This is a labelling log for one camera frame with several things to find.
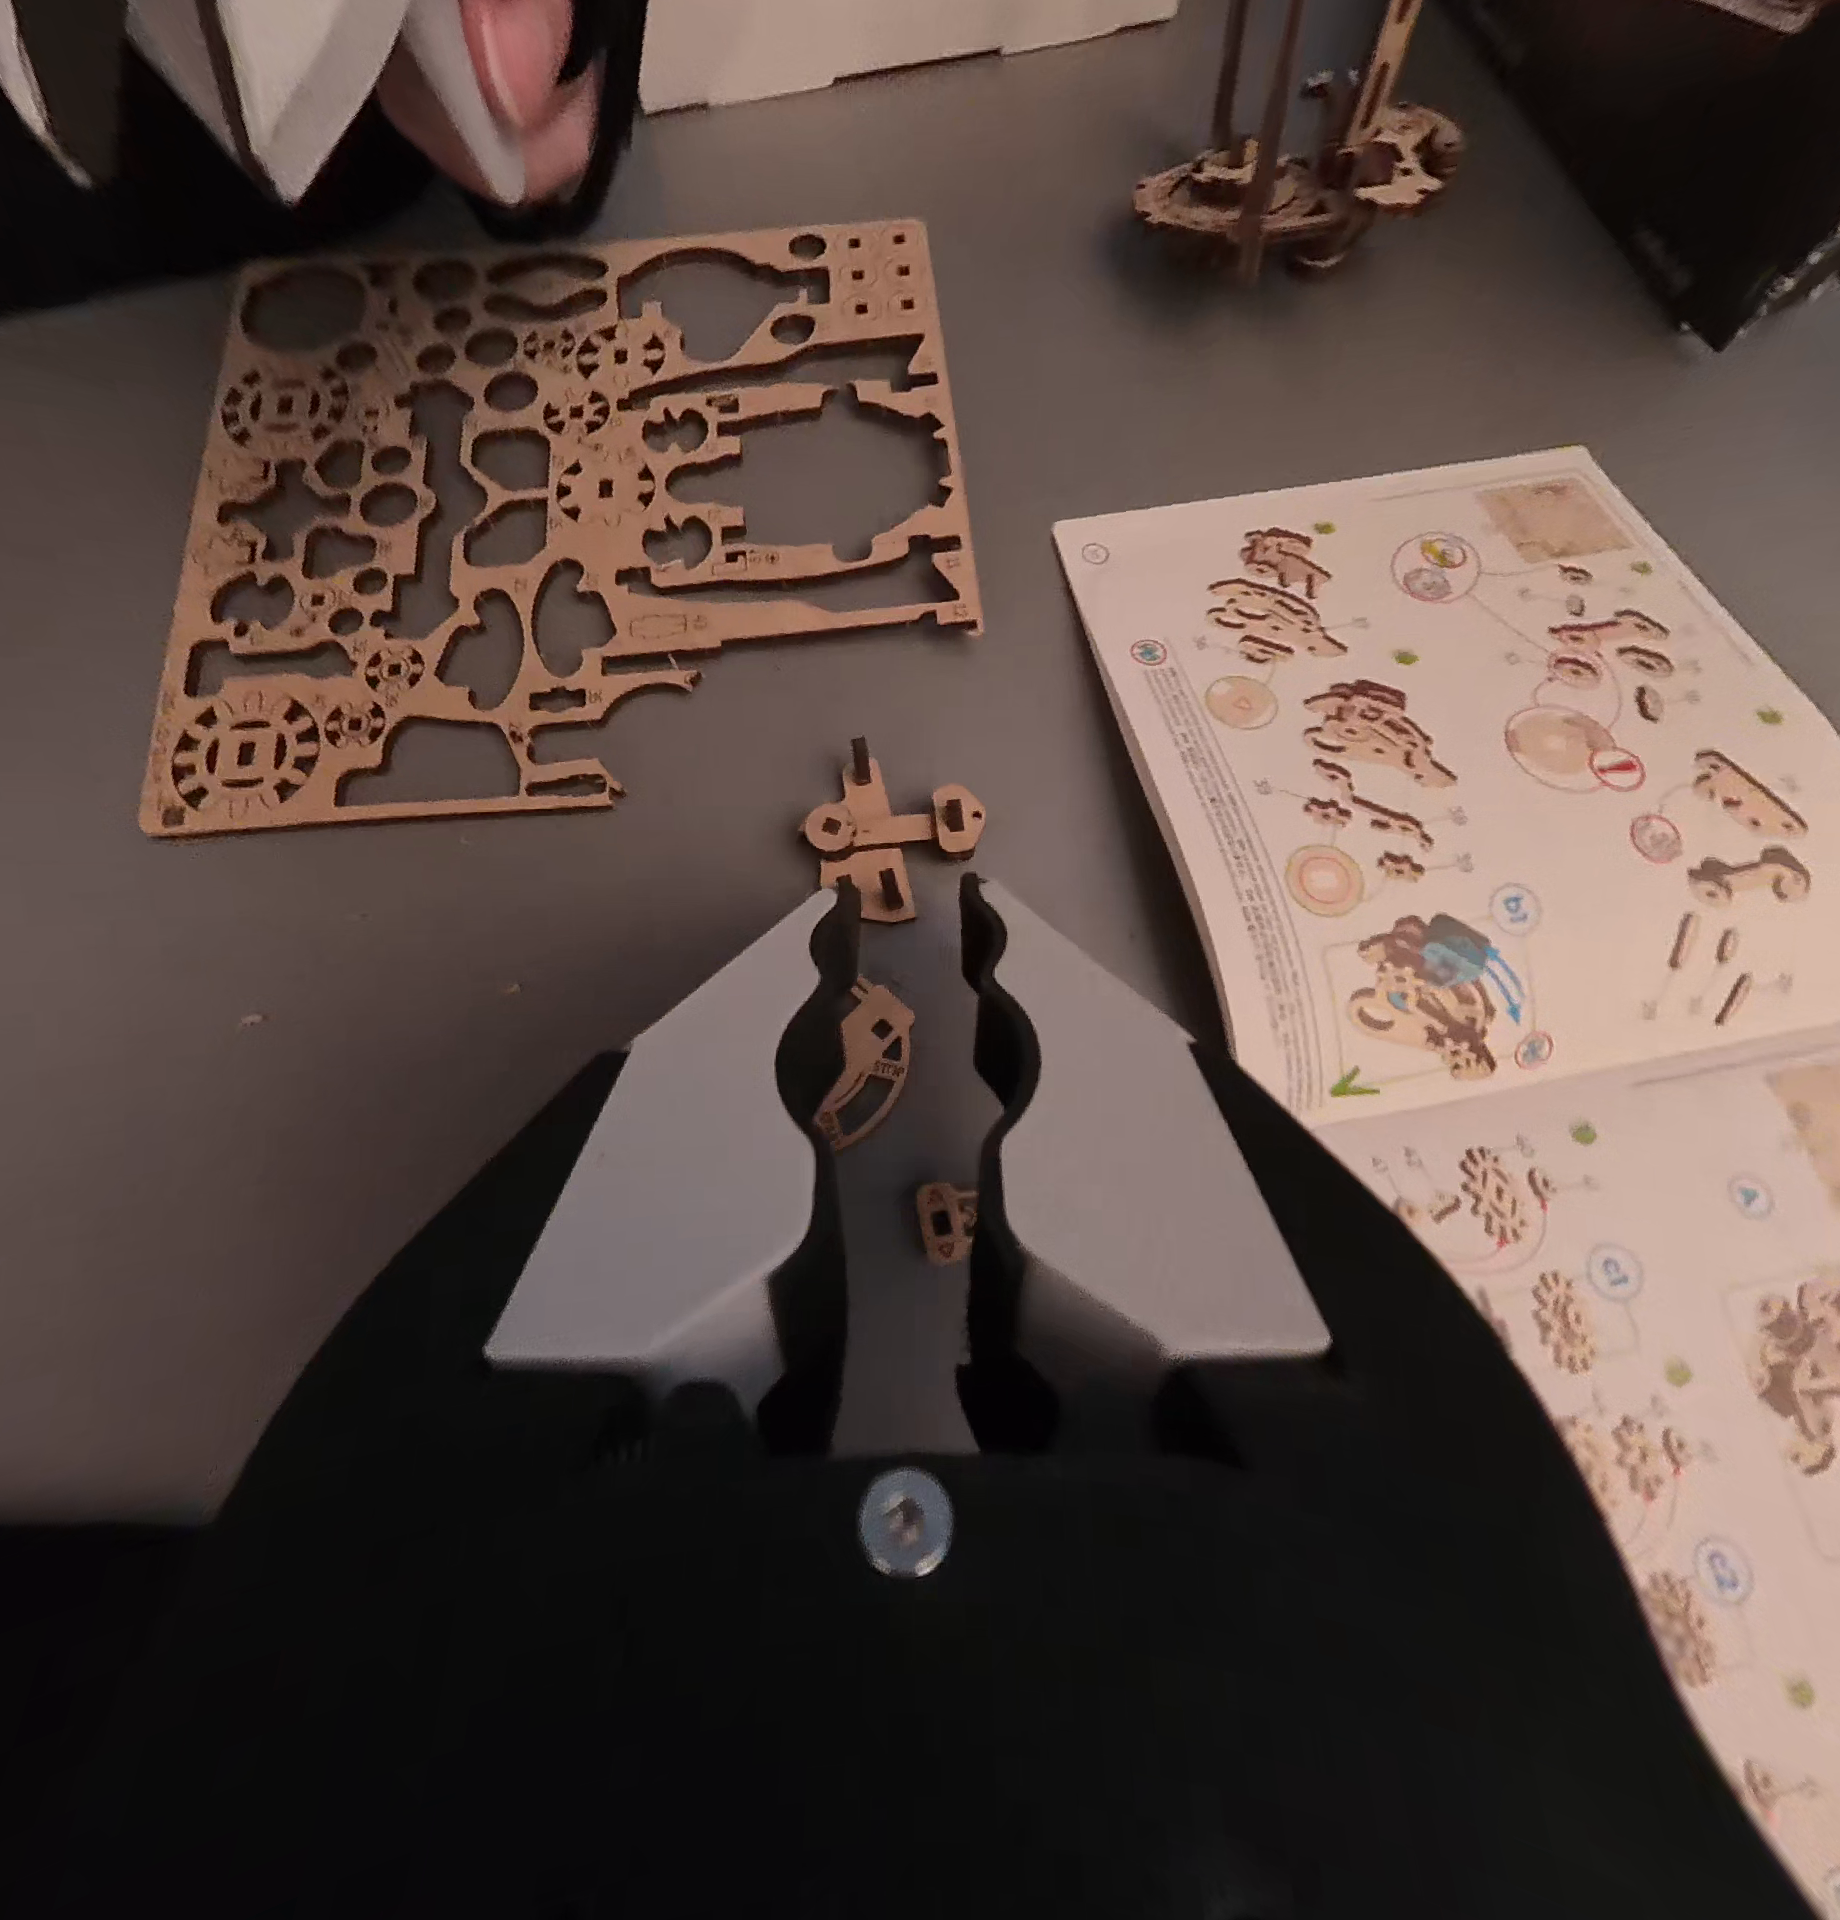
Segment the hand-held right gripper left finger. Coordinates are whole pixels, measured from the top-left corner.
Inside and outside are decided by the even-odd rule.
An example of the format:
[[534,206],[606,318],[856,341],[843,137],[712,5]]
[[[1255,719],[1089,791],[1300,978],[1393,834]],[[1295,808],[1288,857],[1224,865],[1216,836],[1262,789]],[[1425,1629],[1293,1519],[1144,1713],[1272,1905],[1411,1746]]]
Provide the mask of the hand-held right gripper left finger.
[[833,1150],[859,895],[817,891],[647,1027],[483,1356],[648,1398],[708,1382],[777,1453],[827,1453],[848,1288]]

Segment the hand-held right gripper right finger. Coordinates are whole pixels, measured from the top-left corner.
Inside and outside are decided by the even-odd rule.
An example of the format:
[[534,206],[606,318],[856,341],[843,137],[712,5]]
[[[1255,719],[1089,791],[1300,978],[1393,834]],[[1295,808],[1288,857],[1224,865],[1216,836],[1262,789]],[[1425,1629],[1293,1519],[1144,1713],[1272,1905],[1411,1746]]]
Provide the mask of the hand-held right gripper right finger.
[[981,1453],[1139,1450],[1199,1370],[1326,1356],[1190,1035],[998,881],[957,899],[998,1102],[956,1372]]

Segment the punched-out wooden parts sheet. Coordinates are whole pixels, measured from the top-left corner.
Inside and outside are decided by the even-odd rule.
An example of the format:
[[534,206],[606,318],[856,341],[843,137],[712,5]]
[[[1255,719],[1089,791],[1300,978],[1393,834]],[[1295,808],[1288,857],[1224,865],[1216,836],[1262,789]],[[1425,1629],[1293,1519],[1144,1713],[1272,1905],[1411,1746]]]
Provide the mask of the punched-out wooden parts sheet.
[[[689,501],[764,430],[920,460],[856,540]],[[220,355],[140,831],[606,811],[549,737],[736,645],[978,634],[936,279],[895,217],[261,262]]]

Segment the cross-shaped wooden model assembly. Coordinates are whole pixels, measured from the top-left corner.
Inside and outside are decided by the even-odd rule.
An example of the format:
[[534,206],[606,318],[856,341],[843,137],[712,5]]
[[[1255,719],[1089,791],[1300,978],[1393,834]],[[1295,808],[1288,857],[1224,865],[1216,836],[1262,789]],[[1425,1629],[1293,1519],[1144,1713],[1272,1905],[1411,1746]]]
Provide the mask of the cross-shaped wooden model assembly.
[[864,922],[915,922],[919,904],[905,852],[931,847],[942,857],[970,857],[983,838],[986,806],[970,786],[947,783],[934,789],[926,811],[895,811],[882,770],[862,736],[848,744],[840,781],[840,797],[814,806],[800,826],[803,841],[818,855],[820,887],[852,886]]

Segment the person's left forearm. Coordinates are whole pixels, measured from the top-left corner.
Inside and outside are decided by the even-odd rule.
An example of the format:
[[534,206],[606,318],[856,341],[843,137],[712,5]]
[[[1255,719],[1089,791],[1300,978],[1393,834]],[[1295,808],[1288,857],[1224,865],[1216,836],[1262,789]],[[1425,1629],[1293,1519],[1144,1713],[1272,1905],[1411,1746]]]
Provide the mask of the person's left forearm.
[[282,205],[368,102],[416,5],[0,2],[0,92],[82,187],[118,169],[119,80],[144,61]]

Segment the curved wooden model part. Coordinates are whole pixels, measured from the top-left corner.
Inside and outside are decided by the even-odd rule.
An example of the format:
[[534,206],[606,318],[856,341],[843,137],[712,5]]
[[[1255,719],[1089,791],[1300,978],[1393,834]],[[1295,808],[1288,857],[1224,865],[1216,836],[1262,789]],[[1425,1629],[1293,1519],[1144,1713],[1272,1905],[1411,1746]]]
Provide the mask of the curved wooden model part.
[[817,1121],[840,1155],[866,1140],[904,1091],[913,1064],[915,1012],[884,985],[859,976],[842,1021],[843,1065]]

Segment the assembled wooden model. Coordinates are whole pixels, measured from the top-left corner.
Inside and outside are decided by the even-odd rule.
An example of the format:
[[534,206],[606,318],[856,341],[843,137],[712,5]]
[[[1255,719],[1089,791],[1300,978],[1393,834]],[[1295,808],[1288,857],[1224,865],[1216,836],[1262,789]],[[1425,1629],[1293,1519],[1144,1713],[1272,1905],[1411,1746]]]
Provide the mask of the assembled wooden model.
[[1236,118],[1250,5],[1226,10],[1212,142],[1144,179],[1134,213],[1195,242],[1255,286],[1269,255],[1289,272],[1339,270],[1370,228],[1429,208],[1460,169],[1465,137],[1448,116],[1395,95],[1421,2],[1387,2],[1361,67],[1300,72],[1307,6],[1286,6],[1262,123]]

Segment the person's left hand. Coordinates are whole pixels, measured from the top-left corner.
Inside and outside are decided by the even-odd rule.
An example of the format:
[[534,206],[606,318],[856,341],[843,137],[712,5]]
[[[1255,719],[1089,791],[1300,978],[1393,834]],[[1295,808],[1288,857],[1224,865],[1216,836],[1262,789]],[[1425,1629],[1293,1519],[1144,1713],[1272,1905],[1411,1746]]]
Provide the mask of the person's left hand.
[[495,125],[515,137],[541,131],[561,104],[571,2],[460,2],[459,22]]

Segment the open instruction booklet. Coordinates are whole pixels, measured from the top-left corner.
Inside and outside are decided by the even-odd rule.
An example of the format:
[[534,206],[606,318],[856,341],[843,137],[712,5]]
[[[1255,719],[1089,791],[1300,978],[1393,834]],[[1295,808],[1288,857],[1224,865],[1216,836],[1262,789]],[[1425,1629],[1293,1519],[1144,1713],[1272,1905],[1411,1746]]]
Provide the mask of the open instruction booklet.
[[1840,1917],[1840,737],[1580,448],[1052,530],[1239,1064],[1557,1427]]

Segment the black box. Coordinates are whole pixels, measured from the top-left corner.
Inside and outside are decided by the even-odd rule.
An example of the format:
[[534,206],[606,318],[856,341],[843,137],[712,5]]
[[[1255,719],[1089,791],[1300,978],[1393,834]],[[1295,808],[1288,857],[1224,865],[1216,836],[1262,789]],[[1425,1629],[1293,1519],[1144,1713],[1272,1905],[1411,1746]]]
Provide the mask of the black box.
[[1445,11],[1703,346],[1840,275],[1840,2]]

